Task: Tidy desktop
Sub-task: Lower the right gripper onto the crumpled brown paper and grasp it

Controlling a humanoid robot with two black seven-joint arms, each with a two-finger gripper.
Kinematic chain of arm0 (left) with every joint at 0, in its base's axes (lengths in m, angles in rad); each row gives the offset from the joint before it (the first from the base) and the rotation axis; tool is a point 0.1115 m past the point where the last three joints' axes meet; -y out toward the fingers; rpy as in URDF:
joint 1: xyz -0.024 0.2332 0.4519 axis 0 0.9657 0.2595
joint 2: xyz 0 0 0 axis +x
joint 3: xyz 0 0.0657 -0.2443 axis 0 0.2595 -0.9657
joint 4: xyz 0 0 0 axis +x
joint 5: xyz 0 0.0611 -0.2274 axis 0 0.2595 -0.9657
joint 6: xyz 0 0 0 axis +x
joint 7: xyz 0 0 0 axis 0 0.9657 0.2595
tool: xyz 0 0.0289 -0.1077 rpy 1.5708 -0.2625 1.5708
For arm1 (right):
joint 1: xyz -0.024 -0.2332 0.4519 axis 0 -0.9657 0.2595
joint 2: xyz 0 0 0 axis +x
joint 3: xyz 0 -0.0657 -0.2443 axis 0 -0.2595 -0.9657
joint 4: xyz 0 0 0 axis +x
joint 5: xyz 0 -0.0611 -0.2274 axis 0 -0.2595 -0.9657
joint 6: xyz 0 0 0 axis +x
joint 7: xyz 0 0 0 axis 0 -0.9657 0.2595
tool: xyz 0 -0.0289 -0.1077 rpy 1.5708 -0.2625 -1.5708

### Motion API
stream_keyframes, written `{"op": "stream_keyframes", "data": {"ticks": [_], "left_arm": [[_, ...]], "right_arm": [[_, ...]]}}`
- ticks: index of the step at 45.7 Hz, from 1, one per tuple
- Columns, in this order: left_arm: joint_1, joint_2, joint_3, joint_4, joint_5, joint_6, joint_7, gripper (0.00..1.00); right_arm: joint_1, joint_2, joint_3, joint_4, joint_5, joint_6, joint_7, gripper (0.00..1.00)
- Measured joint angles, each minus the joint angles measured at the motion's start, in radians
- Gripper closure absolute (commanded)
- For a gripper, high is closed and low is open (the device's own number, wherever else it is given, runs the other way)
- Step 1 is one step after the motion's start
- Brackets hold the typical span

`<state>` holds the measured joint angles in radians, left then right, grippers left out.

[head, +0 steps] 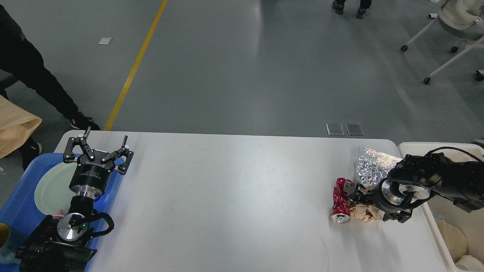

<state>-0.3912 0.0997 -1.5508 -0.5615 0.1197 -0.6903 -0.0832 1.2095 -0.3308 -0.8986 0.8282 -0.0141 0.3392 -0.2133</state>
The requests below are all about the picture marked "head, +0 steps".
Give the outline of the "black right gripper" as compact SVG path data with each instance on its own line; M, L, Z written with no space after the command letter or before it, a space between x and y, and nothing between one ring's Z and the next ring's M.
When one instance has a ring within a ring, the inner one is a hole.
M375 206L384 212L382 221L396 220L405 223L413 215L413 210L404 210L406 196L400 191L400 184L396 181L382 181L373 189L366 189L362 184L349 188L347 202L349 207L358 204Z

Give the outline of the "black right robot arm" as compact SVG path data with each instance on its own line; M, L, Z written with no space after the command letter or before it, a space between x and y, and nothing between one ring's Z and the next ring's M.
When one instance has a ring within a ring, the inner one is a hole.
M484 167L480 158L453 162L436 148L424 156L406 155L374 188L354 185L348 198L356 204L374 206L384 213L383 221L400 223L411 218L413 209L434 196L472 212L484 205Z

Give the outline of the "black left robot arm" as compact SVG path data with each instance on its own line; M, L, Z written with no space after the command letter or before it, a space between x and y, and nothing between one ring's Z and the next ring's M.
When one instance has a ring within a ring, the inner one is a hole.
M74 192L69 210L64 216L45 216L19 247L21 272L83 272L97 253L88 248L91 239L114 230L111 216L97 211L95 203L106 194L112 173L127 173L134 153L126 144L128 136L110 153L90 148L90 131L69 138L63 153L65 164L76 164L68 186Z

